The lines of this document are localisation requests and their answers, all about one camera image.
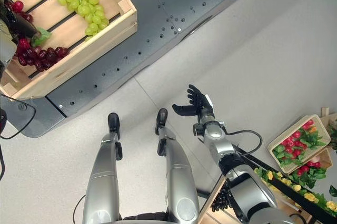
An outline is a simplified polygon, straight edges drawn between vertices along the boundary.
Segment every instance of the dark grapes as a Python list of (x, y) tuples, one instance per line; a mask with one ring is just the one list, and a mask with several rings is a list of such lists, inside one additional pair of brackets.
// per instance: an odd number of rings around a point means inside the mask
[(18, 61), (21, 65), (26, 66), (27, 65), (27, 60), (23, 56), (18, 57)]
[(43, 72), (43, 71), (44, 71), (44, 65), (41, 63), (41, 61), (36, 60), (36, 61), (34, 62), (34, 65), (35, 65), (36, 69), (37, 69), (39, 72)]
[(47, 55), (47, 51), (44, 50), (44, 49), (42, 49), (42, 50), (40, 51), (40, 53), (37, 55), (37, 58), (38, 58), (39, 60), (44, 60), (44, 59), (46, 58), (46, 55)]
[(47, 61), (49, 61), (51, 63), (55, 62), (56, 61), (55, 52), (47, 52), (46, 59), (47, 59)]
[(31, 59), (37, 58), (37, 53), (32, 48), (27, 49), (26, 53), (28, 54), (28, 57), (30, 57)]
[(31, 58), (27, 59), (27, 64), (34, 65), (34, 60), (32, 60)]
[(49, 48), (47, 49), (47, 52), (48, 52), (48, 53), (50, 53), (50, 52), (55, 52), (55, 50), (54, 50), (53, 48), (49, 47)]

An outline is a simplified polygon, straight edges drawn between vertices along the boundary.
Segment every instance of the green leaf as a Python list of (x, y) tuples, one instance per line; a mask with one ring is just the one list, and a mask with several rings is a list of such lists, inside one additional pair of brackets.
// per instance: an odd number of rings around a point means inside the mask
[(325, 174), (326, 169), (320, 168), (320, 169), (314, 169), (315, 174)]
[(284, 155), (285, 155), (286, 157), (293, 157), (293, 155), (292, 155), (291, 153), (288, 153), (288, 152), (284, 152)]
[(43, 45), (52, 35), (52, 33), (42, 29), (42, 28), (37, 28), (38, 31), (40, 31), (41, 35), (40, 36), (33, 36), (31, 40), (31, 45), (33, 47), (41, 46)]
[(316, 143), (316, 146), (325, 146), (326, 144), (325, 143), (323, 143), (323, 142), (321, 142), (321, 141), (317, 141), (317, 143)]
[(298, 193), (300, 194), (300, 195), (304, 195), (304, 194), (306, 194), (306, 190), (305, 189), (303, 189), (303, 190), (300, 190), (300, 191), (298, 191)]
[(307, 186), (312, 189), (315, 186), (316, 180), (309, 180)]
[(304, 153), (302, 153), (302, 154), (299, 154), (299, 156), (298, 156), (298, 159), (299, 159), (299, 160), (302, 160), (302, 159), (303, 159), (303, 157), (304, 157)]
[(315, 176), (316, 179), (323, 179), (323, 178), (326, 178), (326, 175), (325, 175), (325, 174), (320, 174), (320, 173), (314, 174), (314, 176)]
[(329, 193), (332, 197), (337, 197), (337, 189), (334, 188), (332, 185), (330, 186)]
[(291, 164), (291, 159), (290, 158), (287, 158), (284, 160), (284, 165), (289, 165)]
[(300, 176), (300, 180), (307, 183), (309, 182), (310, 178), (309, 176), (307, 175), (307, 173), (303, 173), (301, 176)]
[(277, 157), (278, 159), (284, 157), (284, 152), (278, 153), (278, 155), (277, 155), (276, 157)]
[(283, 146), (283, 145), (278, 145), (277, 147), (276, 147), (276, 152), (277, 153), (280, 153), (280, 152), (282, 152), (282, 151), (284, 151), (285, 150), (285, 147)]

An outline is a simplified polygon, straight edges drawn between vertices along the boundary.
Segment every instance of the wooden crate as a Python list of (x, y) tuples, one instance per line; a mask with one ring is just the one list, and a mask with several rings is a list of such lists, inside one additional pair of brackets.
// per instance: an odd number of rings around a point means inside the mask
[(47, 95), (137, 31), (137, 10), (130, 0), (100, 0), (111, 22), (88, 42), (81, 42), (87, 27), (85, 19), (77, 14), (72, 16), (57, 0), (20, 1), (25, 5), (24, 11), (34, 17), (36, 27), (52, 28), (52, 37), (43, 48), (72, 49), (60, 62), (34, 77), (30, 76), (36, 72), (35, 66), (21, 66), (17, 60), (12, 60), (1, 80), (0, 90), (16, 99)]

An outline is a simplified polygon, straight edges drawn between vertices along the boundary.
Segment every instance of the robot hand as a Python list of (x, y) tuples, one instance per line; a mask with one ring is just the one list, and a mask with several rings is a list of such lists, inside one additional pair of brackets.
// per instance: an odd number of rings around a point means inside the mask
[(215, 120), (213, 105), (208, 95), (203, 95), (195, 86), (189, 85), (189, 106), (173, 105), (174, 111), (182, 116), (198, 116), (193, 125), (195, 135), (202, 136), (201, 142), (225, 177), (226, 201), (242, 223), (267, 224), (289, 223), (292, 220), (277, 209), (274, 195), (243, 158), (234, 151), (225, 138), (222, 125)]

